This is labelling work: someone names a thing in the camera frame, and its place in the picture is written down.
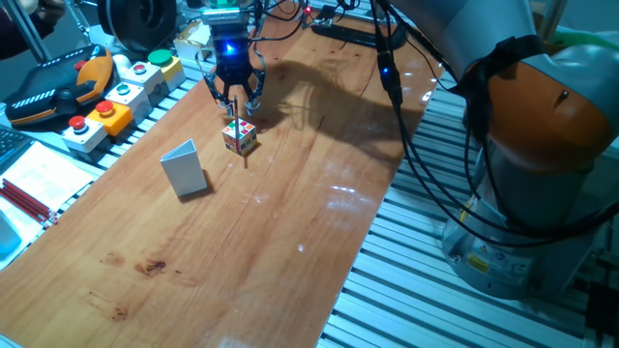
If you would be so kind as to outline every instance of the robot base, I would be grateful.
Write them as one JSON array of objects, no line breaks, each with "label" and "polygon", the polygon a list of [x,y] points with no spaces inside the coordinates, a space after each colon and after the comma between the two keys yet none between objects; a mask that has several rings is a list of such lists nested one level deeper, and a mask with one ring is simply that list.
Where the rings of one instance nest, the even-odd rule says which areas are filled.
[{"label": "robot base", "polygon": [[[504,225],[496,212],[487,180],[479,186],[484,199],[473,197],[467,206],[478,215]],[[583,202],[576,202],[571,216],[579,217]],[[487,226],[465,212],[459,215],[473,231],[506,244],[538,242]],[[520,300],[530,296],[555,299],[572,281],[586,259],[597,230],[546,246],[502,247],[489,244],[450,220],[443,231],[442,249],[454,272],[475,289],[493,297]]]}]

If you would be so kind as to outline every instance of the paper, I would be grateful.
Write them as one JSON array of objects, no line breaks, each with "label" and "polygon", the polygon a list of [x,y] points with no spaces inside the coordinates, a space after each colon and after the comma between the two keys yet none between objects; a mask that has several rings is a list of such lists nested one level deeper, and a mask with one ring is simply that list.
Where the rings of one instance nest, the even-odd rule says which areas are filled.
[{"label": "paper", "polygon": [[[39,142],[35,142],[0,176],[0,179],[5,178],[53,211],[57,211],[69,198],[92,182],[91,176]],[[43,227],[2,197],[0,210],[17,228],[22,240],[12,254],[0,260],[2,270],[37,238]]]},{"label": "paper", "polygon": [[163,156],[161,163],[177,196],[206,189],[206,179],[192,139]]}]

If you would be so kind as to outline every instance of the small cube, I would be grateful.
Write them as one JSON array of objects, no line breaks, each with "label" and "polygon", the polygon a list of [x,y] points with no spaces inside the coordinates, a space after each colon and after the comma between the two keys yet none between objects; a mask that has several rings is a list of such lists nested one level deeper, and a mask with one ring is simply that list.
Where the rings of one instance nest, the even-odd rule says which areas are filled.
[{"label": "small cube", "polygon": [[246,156],[257,144],[258,138],[255,126],[247,121],[239,119],[239,148],[236,147],[236,123],[232,121],[221,133],[225,148],[233,153]]}]

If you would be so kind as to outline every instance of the control box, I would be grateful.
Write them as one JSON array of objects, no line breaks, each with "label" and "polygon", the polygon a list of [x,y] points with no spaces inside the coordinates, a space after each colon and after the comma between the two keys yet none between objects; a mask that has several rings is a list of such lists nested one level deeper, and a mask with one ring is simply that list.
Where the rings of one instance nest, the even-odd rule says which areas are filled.
[{"label": "control box", "polygon": [[170,93],[162,69],[158,66],[137,62],[125,72],[123,81],[143,87],[151,105],[157,106]]},{"label": "control box", "polygon": [[159,49],[148,55],[148,62],[162,69],[168,90],[174,91],[185,82],[185,72],[181,60],[172,56],[167,49]]},{"label": "control box", "polygon": [[133,120],[139,125],[153,111],[153,105],[143,87],[121,82],[105,96],[110,102],[127,106],[132,111]]},{"label": "control box", "polygon": [[239,119],[238,147],[236,122],[232,121],[221,133],[223,134],[225,148],[239,156],[247,155],[258,143],[255,126],[241,119]]},{"label": "control box", "polygon": [[62,140],[73,156],[90,162],[100,160],[112,146],[103,124],[83,116],[69,120],[69,128],[63,131]]},{"label": "control box", "polygon": [[87,118],[101,122],[105,131],[111,136],[118,135],[133,121],[132,111],[128,106],[112,101],[101,101],[98,103],[95,110]]}]

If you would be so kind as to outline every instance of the wooden tabletop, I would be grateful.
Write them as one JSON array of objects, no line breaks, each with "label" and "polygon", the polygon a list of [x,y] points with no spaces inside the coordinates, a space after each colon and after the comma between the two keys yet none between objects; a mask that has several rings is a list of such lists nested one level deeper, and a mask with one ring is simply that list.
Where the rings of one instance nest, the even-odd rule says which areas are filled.
[{"label": "wooden tabletop", "polygon": [[[372,49],[311,30],[258,48],[261,145],[247,160],[226,150],[229,121],[198,83],[0,273],[0,334],[27,348],[313,347],[401,160],[397,120]],[[414,128],[434,83],[410,46],[397,57]],[[178,199],[160,158],[190,138],[213,189]]]}]

